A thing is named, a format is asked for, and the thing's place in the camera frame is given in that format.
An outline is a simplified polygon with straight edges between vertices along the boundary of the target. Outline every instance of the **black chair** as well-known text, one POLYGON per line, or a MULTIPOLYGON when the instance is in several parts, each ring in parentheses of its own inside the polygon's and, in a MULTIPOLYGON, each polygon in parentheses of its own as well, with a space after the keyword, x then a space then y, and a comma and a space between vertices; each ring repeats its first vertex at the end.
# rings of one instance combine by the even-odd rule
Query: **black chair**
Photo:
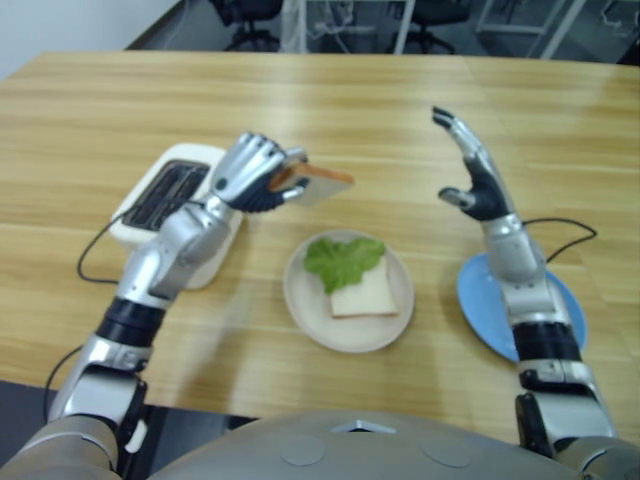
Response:
POLYGON ((225 51, 235 50, 245 43, 251 42, 254 50, 259 50, 259 41, 270 44, 279 44, 280 39, 271 35, 269 30, 256 30, 255 22, 272 20, 278 16, 282 9, 283 0, 209 0, 222 23, 229 26, 239 23, 238 29, 233 34, 231 44, 225 51))
MULTIPOLYGON (((404 11, 404 2, 395 4, 392 8, 394 9, 395 18, 401 19, 404 11)), ((419 43, 422 53, 428 53, 431 47, 437 45, 447 50, 448 53, 454 54, 456 49, 453 45, 436 37, 433 33, 427 31, 427 28, 466 22, 469 20, 469 15, 470 8, 468 5, 454 3, 451 0, 416 0, 411 23, 418 25, 420 31, 410 31, 407 35, 407 43, 419 43)), ((397 39, 398 34, 396 33, 393 36, 390 47, 387 49, 387 53, 393 51, 397 39)))

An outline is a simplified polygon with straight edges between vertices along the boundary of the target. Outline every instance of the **black cable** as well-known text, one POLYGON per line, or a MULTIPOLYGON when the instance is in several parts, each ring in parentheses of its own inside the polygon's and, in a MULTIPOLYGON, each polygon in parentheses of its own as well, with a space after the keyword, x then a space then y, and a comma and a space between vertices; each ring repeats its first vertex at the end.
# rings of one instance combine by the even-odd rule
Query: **black cable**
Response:
MULTIPOLYGON (((160 204, 162 205, 163 203, 169 202, 171 201, 170 199, 164 199, 160 201, 160 204)), ((204 205, 200 202, 196 202, 194 200, 187 200, 184 203, 189 203, 191 205, 198 205, 200 207, 204 207, 204 205)), ((89 254, 89 252, 91 251, 91 249, 95 246, 96 243, 98 243, 98 241, 102 238, 102 236, 116 223, 118 222, 120 219, 122 219, 122 217, 124 217, 125 215, 128 215, 130 212, 132 212, 133 210, 139 208, 140 205, 134 205, 133 207, 131 207, 129 210, 125 210, 124 212, 118 214, 117 216, 115 216, 113 219, 111 219, 111 221, 109 223, 107 223, 104 227, 102 227, 102 230, 100 230, 95 237, 93 237, 93 240, 91 240, 89 242, 89 244, 84 248, 82 254, 80 255, 80 258, 78 258, 78 263, 76 264, 76 272, 78 273, 78 276, 86 281, 86 282, 91 282, 91 283, 103 283, 103 284, 110 284, 110 285, 117 285, 118 284, 118 280, 113 280, 110 278, 94 278, 94 277, 89 277, 87 275, 85 275, 84 270, 82 268, 83 263, 84 263, 84 259, 86 258, 86 256, 89 254)))
POLYGON ((53 382, 53 379, 55 378, 56 373, 58 373, 58 370, 60 370, 60 367, 62 367, 62 365, 64 365, 64 363, 67 360, 73 357, 80 350, 82 350, 82 345, 74 348, 69 353, 67 353, 64 357, 62 357, 62 359, 60 359, 60 361, 56 364, 56 366, 53 367, 53 370, 51 370, 51 373, 49 374, 49 378, 47 378, 47 383, 45 383, 44 385, 44 397, 42 401, 42 415, 44 416, 45 425, 49 422, 48 409, 49 409, 49 392, 51 391, 51 382, 53 382))
POLYGON ((522 224, 523 225, 531 225, 531 224, 534 224, 534 223, 545 223, 545 222, 569 223, 571 225, 576 225, 576 226, 578 226, 580 228, 583 228, 583 229, 585 229, 585 230, 587 230, 589 232, 588 235, 585 235, 584 237, 577 238, 576 240, 572 240, 571 242, 566 243, 562 247, 558 248, 555 252, 553 252, 551 255, 549 255, 549 257, 547 258, 547 263, 551 263, 553 261, 553 259, 555 259, 558 255, 560 255, 562 252, 564 252, 568 248, 571 248, 574 245, 577 245, 577 244, 582 243, 582 242, 586 242, 587 240, 591 240, 591 239, 596 238, 598 236, 598 231, 595 228, 590 227, 589 225, 587 225, 585 223, 579 222, 578 220, 572 220, 571 218, 564 218, 564 217, 534 218, 534 219, 522 222, 522 224))

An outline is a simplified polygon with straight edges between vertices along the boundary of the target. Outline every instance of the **wooden table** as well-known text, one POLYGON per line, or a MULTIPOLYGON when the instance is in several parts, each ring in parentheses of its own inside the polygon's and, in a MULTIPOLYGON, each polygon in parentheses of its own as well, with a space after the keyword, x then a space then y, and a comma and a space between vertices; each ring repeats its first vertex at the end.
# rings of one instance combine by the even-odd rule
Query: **wooden table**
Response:
MULTIPOLYGON (((42 385, 97 326, 113 288, 80 281, 75 262, 160 153, 184 141, 228 146, 250 129, 305 145, 358 185, 244 224, 215 282, 168 314, 144 373, 149 402, 252 416, 391 410, 516 442, 514 366, 476 338, 456 301, 457 271, 483 245, 479 226, 436 197, 468 185, 456 146, 431 122, 438 104, 483 138, 524 218, 600 230, 551 269, 588 316, 584 356, 621 435, 639 441, 638 81, 636 68, 534 60, 43 55, 0 84, 0 378, 42 385), (413 321, 382 351, 317 345, 283 300, 294 248, 341 227, 386 241, 415 282, 413 321)), ((546 251, 582 234, 532 231, 546 251)), ((124 259, 107 238, 87 270, 117 277, 124 259)))

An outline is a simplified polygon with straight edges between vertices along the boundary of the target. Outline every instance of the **lettuce leaf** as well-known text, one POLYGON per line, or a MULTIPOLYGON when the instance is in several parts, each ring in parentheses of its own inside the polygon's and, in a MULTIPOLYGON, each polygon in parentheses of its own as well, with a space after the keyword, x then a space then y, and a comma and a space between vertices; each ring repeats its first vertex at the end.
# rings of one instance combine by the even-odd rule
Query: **lettuce leaf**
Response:
POLYGON ((378 264, 384 249, 384 243, 370 238, 344 243, 324 237, 309 245, 304 268, 322 279, 324 291, 329 295, 360 283, 362 274, 378 264))

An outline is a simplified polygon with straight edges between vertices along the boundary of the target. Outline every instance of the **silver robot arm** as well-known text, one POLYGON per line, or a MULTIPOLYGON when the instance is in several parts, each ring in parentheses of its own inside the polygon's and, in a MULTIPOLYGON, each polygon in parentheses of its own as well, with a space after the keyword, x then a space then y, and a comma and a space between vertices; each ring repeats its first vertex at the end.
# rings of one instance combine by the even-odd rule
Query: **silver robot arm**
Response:
MULTIPOLYGON (((211 191, 170 215, 155 238, 131 255, 102 323, 84 344, 55 397, 50 423, 9 467, 15 468, 20 459, 31 463, 38 451, 51 458, 60 445, 88 449, 92 469, 96 458, 101 467, 114 466, 116 443, 127 443, 143 406, 146 384, 138 374, 151 357, 165 312, 194 272, 222 246, 233 210, 266 212, 304 193, 306 180, 283 191, 268 188, 274 174, 298 161, 307 161, 304 149, 283 150, 251 133, 238 139, 216 168, 211 191)), ((66 457, 59 458, 66 465, 64 477, 70 464, 66 457)))
POLYGON ((446 110, 434 108, 433 121, 458 144, 471 176, 469 191, 447 187, 439 197, 481 223, 520 357, 520 383, 528 390, 516 400, 522 446, 557 458, 576 439, 615 437, 562 295, 548 280, 545 257, 522 224, 491 155, 446 110))

